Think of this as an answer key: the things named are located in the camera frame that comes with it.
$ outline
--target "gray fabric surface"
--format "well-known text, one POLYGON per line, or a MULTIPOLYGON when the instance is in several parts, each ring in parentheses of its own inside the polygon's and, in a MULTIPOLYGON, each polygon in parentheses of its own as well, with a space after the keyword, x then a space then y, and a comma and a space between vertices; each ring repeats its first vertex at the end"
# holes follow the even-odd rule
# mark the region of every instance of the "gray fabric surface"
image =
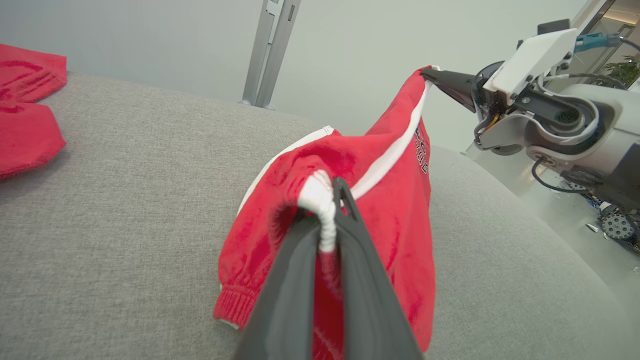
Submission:
MULTIPOLYGON (((1 359, 229 359, 221 243, 303 119, 69 74, 68 145, 0 183, 1 359)), ((428 359, 624 359, 611 294, 468 159, 433 150, 438 281, 428 359)))

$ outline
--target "white wall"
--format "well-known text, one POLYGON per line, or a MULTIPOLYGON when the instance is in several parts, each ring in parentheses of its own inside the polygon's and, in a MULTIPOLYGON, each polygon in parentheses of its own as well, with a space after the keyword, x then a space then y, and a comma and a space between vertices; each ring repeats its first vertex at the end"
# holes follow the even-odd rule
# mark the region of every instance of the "white wall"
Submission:
MULTIPOLYGON (((584 0, 302 0, 272 103, 318 126, 362 134, 412 71, 475 74, 509 58, 543 22, 572 19, 584 0)), ((476 116, 433 88, 431 143, 462 151, 476 116)))
POLYGON ((0 0, 0 43, 67 69, 242 99, 262 0, 0 0))

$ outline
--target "yellow wire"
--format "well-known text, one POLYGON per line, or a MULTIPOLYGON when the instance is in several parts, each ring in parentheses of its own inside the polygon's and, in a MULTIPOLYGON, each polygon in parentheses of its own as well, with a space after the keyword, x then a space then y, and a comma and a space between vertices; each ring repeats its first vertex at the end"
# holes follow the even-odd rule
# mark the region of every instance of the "yellow wire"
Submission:
POLYGON ((498 121, 499 116, 500 114, 495 114, 495 116, 493 117, 493 120, 491 120, 491 124, 489 124, 489 126, 487 126, 483 132, 486 132, 487 130, 489 130, 489 128, 492 127, 496 123, 496 121, 498 121))

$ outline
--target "gray floor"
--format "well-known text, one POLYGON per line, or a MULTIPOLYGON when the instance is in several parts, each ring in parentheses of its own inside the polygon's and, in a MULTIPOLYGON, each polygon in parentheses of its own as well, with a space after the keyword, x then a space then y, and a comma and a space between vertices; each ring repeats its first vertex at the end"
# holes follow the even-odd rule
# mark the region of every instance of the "gray floor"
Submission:
MULTIPOLYGON (((599 227, 597 209, 580 195, 554 192, 539 184, 531 175, 533 160, 524 151, 498 156, 471 147, 467 156, 516 194, 582 257, 628 309, 636 331, 640 331, 640 268, 634 271, 640 267, 640 254, 586 226, 599 227)), ((550 170, 540 176, 549 184, 561 182, 550 170)))

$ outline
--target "red jacket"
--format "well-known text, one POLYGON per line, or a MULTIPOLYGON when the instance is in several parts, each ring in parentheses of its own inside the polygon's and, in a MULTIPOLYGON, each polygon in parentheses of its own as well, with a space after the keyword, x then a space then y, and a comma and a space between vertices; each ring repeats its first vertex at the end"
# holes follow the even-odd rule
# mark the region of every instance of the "red jacket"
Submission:
POLYGON ((215 318, 244 327, 298 207, 322 223, 316 263, 315 360, 342 359, 343 322, 331 178, 343 177, 422 351, 429 346, 435 270, 429 223, 429 138, 421 121, 432 84, 414 72, 364 136, 325 127, 273 158, 247 191, 220 254, 215 318))

